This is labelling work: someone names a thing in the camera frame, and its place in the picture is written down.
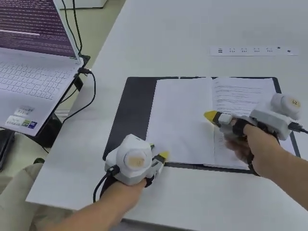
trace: black notebook cover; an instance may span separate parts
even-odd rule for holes
[[[135,136],[145,140],[150,120],[152,103],[156,88],[156,82],[160,79],[177,79],[178,77],[129,77],[122,93],[120,104],[115,115],[114,123],[112,125],[109,139],[103,153],[103,160],[106,160],[108,153],[117,148],[123,139],[129,135]],[[199,77],[181,77],[183,79],[199,78]],[[277,78],[272,78],[277,93],[281,93],[281,89]],[[292,132],[291,141],[294,147],[295,154],[300,157],[297,143]],[[221,167],[207,167],[204,165],[180,164],[180,163],[166,163],[168,167],[180,167],[189,169],[215,170],[227,172],[242,172],[250,173],[249,170],[221,168]]]

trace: floor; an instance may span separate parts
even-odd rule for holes
[[[87,68],[91,68],[97,58],[113,24],[120,13],[125,0],[108,0],[103,9],[77,10],[77,19],[83,42],[82,53],[91,56]],[[68,10],[68,19],[74,34],[77,35],[73,11]],[[58,107],[58,110],[69,110],[78,93]],[[14,176],[19,170],[33,163],[38,157],[46,157],[47,153],[35,142],[22,134],[16,134],[16,139],[9,155],[5,169],[1,175]]]

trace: laptop sticker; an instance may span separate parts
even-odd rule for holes
[[[22,127],[26,127],[26,128],[29,128],[29,129],[34,129],[38,123],[35,122],[35,121],[24,119],[24,118],[19,117],[19,116],[11,115],[6,120],[5,124],[10,125],[10,126],[17,126],[17,127],[22,126]]]
[[[28,128],[34,129],[37,124],[38,124],[37,122],[31,121],[31,123],[28,125]]]
[[[20,106],[15,112],[14,115],[27,117],[34,111],[33,107],[29,106]]]
[[[6,125],[11,125],[11,126],[22,126],[23,122],[25,121],[24,118],[18,117],[18,116],[9,116],[9,118],[6,120],[5,124]]]

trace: laptop screen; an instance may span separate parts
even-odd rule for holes
[[[76,57],[53,0],[0,0],[0,48]]]

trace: hand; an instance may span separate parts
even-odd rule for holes
[[[280,158],[286,151],[279,145],[275,137],[257,127],[246,125],[244,134],[247,136],[247,142],[227,141],[226,146],[235,151],[236,156],[246,163],[251,150],[255,156],[252,162],[255,171],[260,176],[269,178],[276,158]]]
[[[137,204],[145,185],[146,180],[133,186],[117,181],[104,192],[99,203],[104,204],[103,206],[110,208],[110,212],[114,213],[113,226],[119,223],[123,216]]]

